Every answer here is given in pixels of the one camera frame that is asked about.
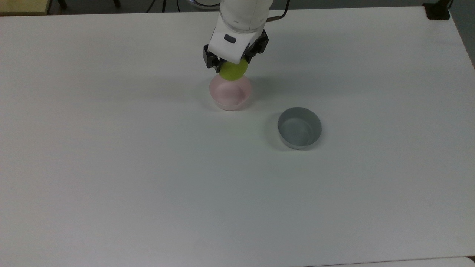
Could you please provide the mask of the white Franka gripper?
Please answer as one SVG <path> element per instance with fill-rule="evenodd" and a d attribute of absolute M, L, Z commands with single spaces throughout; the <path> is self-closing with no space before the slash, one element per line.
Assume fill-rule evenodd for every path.
<path fill-rule="evenodd" d="M 238 64 L 242 57 L 248 64 L 257 54 L 264 53 L 269 39 L 264 25 L 249 33 L 236 32 L 223 20 L 217 20 L 209 44 L 203 47 L 203 59 L 207 68 L 221 71 L 225 61 Z"/>

